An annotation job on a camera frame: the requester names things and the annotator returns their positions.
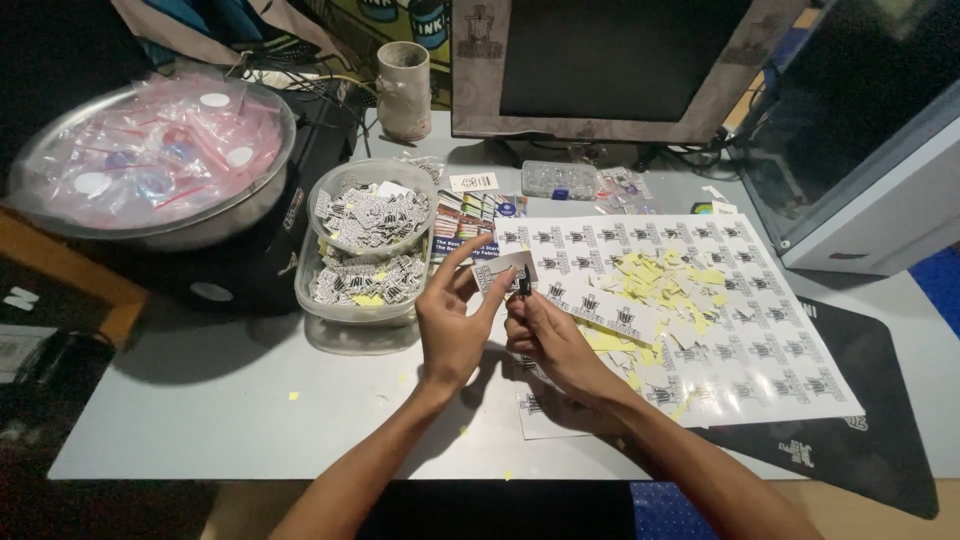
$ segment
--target plastic container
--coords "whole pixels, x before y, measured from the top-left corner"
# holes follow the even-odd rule
[[[405,239],[387,246],[358,248],[334,240],[326,231],[324,220],[318,217],[313,209],[317,206],[317,197],[321,189],[329,193],[331,199],[336,199],[346,191],[344,180],[348,177],[356,177],[358,184],[382,184],[389,181],[412,189],[415,193],[425,193],[430,198],[426,221]],[[433,222],[437,219],[437,203],[437,187],[430,175],[419,167],[398,160],[359,160],[344,163],[324,174],[313,186],[313,190],[310,191],[306,211],[310,215],[310,226],[320,239],[327,244],[356,256],[371,255],[386,258],[395,257],[408,251],[427,230],[432,229]]]
[[[602,187],[596,167],[584,163],[524,161],[521,179],[524,195],[558,201],[596,201]]]
[[[330,321],[341,323],[363,324],[374,322],[386,322],[396,317],[407,314],[414,307],[414,301],[423,292],[426,281],[429,279],[429,257],[430,246],[433,245],[433,230],[430,229],[416,241],[424,242],[421,245],[423,262],[427,268],[423,272],[423,281],[417,294],[410,300],[402,304],[385,304],[383,306],[337,306],[333,304],[321,304],[313,300],[313,285],[317,282],[317,277],[324,269],[324,262],[320,256],[320,245],[317,233],[307,231],[306,238],[303,239],[303,249],[300,250],[300,264],[297,265],[297,275],[294,277],[294,290],[297,293],[297,301],[309,313]]]

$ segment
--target white desk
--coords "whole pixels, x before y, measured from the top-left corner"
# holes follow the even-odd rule
[[[434,112],[433,133],[408,149],[378,138],[374,157],[404,150],[449,158],[451,174],[496,173],[503,193],[519,194],[519,171],[492,166],[479,141],[452,139],[449,114]],[[624,164],[632,147],[612,148]],[[536,159],[549,159],[543,151]],[[365,157],[357,145],[356,160]],[[645,175],[664,208],[687,213],[714,185],[759,231],[740,182],[712,182],[685,170]],[[593,214],[592,203],[531,199],[531,216]],[[814,282],[786,272],[801,296],[858,311],[893,335],[917,423],[936,478],[960,477],[960,341],[907,273],[878,282],[827,276]],[[148,323],[134,348],[114,360],[50,470],[51,479],[312,479],[373,431],[409,395],[422,362],[416,328],[380,332],[380,341],[413,346],[384,356],[340,356],[311,345],[337,331],[302,313],[218,324],[175,313]],[[491,341],[505,341],[502,321]],[[372,346],[363,335],[358,341]],[[524,441],[505,353],[485,356],[480,383],[438,419],[399,478],[648,479],[615,446],[596,437]],[[300,392],[290,401],[290,392]],[[467,426],[465,435],[460,427]],[[736,454],[766,479],[798,476]]]

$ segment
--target metal bowl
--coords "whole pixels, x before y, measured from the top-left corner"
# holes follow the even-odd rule
[[[249,85],[247,93],[280,107],[280,148],[270,167],[246,189],[209,209],[189,217],[136,229],[94,229],[58,218],[19,209],[27,219],[50,233],[68,238],[119,242],[161,252],[199,249],[241,233],[260,220],[276,204],[287,180],[287,160],[297,135],[294,114],[282,99],[269,89]],[[119,104],[136,95],[132,87],[120,88],[88,101],[48,124],[24,145],[17,155],[10,174],[10,186],[34,181],[45,182],[23,166],[34,154],[51,147],[63,130],[76,126],[96,112]]]

